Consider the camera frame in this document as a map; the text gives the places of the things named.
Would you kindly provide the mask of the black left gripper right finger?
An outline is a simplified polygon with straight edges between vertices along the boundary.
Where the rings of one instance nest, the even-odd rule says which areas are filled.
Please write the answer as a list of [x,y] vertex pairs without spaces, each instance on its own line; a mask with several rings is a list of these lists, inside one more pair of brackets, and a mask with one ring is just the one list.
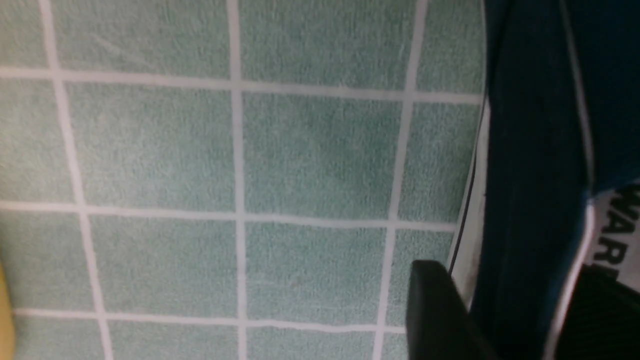
[[613,271],[584,265],[555,350],[557,360],[638,360],[640,296]]

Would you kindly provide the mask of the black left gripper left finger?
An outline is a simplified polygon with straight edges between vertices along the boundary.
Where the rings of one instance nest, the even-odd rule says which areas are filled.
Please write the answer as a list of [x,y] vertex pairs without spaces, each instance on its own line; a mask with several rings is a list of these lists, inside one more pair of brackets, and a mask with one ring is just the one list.
[[406,310],[409,360],[497,360],[471,319],[446,267],[411,263]]

